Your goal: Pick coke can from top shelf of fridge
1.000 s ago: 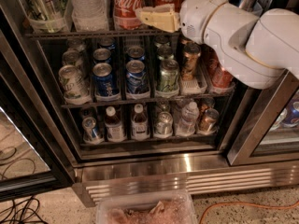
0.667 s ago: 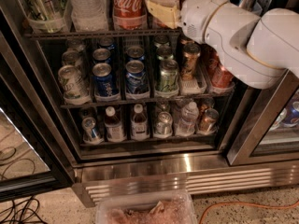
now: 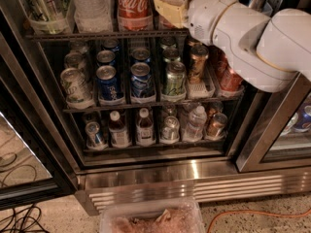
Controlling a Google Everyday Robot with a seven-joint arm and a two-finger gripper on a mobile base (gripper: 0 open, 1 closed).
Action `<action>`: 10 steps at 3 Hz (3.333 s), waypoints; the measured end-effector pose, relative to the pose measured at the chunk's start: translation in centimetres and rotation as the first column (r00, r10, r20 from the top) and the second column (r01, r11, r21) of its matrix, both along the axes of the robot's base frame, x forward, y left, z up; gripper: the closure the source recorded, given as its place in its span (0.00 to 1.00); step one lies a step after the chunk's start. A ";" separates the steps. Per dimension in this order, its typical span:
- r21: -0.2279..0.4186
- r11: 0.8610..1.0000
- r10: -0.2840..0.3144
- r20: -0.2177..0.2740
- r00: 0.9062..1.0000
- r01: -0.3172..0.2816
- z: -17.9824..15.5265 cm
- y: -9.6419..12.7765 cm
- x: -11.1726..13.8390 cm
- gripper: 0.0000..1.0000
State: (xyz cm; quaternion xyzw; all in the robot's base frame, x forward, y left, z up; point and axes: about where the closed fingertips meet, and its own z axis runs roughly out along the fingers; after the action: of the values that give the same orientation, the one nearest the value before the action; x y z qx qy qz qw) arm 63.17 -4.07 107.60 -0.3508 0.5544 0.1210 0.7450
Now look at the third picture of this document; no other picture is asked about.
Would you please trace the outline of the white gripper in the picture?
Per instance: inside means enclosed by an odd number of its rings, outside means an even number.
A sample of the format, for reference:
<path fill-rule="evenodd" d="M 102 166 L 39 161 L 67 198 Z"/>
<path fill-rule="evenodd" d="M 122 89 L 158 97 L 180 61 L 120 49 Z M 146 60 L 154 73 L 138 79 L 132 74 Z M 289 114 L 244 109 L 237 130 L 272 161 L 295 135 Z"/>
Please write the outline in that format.
<path fill-rule="evenodd" d="M 172 25 L 183 28 L 188 23 L 191 36 L 209 46 L 223 13 L 238 0 L 154 0 L 155 10 Z"/>

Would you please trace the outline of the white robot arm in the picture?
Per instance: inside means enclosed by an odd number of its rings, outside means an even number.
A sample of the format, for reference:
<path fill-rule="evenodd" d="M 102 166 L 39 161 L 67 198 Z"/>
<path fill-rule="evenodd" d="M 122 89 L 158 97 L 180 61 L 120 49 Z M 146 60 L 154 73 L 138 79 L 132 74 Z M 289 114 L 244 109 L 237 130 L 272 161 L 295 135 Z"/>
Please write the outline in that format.
<path fill-rule="evenodd" d="M 285 9 L 273 17 L 238 0 L 154 0 L 156 11 L 197 41 L 221 49 L 229 66 L 266 92 L 298 73 L 311 80 L 311 15 Z"/>

